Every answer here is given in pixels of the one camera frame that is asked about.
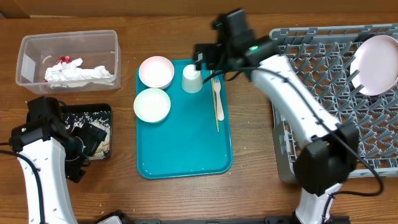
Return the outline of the white upturned cup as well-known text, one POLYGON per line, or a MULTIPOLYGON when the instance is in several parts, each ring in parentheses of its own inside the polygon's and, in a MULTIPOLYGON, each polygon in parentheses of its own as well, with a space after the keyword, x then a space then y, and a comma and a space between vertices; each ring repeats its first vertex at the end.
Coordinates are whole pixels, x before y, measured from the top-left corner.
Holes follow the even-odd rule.
POLYGON ((201 71, 196 70, 193 64, 187 65, 183 69, 182 88, 187 93, 199 92, 202 88, 201 71))

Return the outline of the white bowl with rice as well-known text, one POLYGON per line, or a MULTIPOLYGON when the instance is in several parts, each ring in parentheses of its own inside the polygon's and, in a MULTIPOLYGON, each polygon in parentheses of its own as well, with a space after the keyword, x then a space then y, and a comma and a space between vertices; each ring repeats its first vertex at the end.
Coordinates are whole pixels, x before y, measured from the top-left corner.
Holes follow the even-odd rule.
POLYGON ((140 120, 147 123, 159 123, 170 112, 171 100, 165 91, 147 88, 136 96, 133 108, 140 120))

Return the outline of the white round plate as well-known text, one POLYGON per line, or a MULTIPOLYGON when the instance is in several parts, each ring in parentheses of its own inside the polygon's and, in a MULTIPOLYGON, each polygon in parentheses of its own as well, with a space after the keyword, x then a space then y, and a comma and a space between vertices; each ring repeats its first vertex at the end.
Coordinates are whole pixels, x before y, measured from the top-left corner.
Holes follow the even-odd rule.
POLYGON ((377 35, 359 46, 350 65, 353 86, 363 95, 385 93, 397 83, 397 40, 377 35))

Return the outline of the white napkin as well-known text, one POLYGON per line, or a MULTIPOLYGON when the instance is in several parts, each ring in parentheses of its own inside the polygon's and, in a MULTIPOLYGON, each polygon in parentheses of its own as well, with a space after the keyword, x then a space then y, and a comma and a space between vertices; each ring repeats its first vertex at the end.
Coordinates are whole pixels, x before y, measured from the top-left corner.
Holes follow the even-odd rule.
POLYGON ((85 86, 89 83, 114 85, 116 75, 111 74, 104 65, 95 68, 80 68, 82 65, 82 58, 74 59, 68 64, 68 68, 64 70, 65 79, 58 81, 50 87, 66 87, 74 88, 85 86))

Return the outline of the red snack wrapper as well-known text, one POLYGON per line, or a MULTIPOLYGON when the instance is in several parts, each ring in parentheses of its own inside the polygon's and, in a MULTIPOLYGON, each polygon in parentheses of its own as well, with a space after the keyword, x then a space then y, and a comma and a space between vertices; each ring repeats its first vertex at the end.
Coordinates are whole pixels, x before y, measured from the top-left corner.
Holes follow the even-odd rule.
POLYGON ((60 57, 56 64, 45 71, 44 82, 58 82, 65 79, 64 70, 72 60, 69 56, 60 57))

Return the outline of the white bowl with peanuts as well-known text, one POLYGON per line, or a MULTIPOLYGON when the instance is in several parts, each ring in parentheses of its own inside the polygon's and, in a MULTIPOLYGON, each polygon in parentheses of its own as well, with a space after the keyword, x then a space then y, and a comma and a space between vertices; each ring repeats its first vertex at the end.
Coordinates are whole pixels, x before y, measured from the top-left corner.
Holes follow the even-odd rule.
POLYGON ((174 73, 172 62, 162 56, 149 57, 139 67, 139 78, 149 88, 167 88, 173 80, 174 73))

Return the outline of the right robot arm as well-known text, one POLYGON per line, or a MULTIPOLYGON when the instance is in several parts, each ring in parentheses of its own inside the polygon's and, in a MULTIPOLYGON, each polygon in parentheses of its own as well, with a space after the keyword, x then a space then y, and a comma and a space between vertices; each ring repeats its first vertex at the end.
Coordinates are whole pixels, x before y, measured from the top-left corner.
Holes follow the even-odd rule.
POLYGON ((195 44, 197 69, 245 73, 290 124, 302 152, 293 164, 302 187, 298 207, 282 223, 349 223, 333 217, 330 208, 358 163, 359 131, 340 123, 314 99, 296 76, 287 56, 277 53, 268 36, 260 39, 223 37, 214 44, 195 44))

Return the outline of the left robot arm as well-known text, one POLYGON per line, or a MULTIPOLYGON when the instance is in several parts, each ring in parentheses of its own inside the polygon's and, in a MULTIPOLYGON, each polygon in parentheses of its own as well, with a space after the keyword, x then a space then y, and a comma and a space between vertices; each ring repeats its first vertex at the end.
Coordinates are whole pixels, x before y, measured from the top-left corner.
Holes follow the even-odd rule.
POLYGON ((11 131, 9 142, 24 174, 29 223, 76 223, 67 180, 81 180, 106 131, 89 123, 68 129, 55 98, 27 106, 27 122, 11 131))

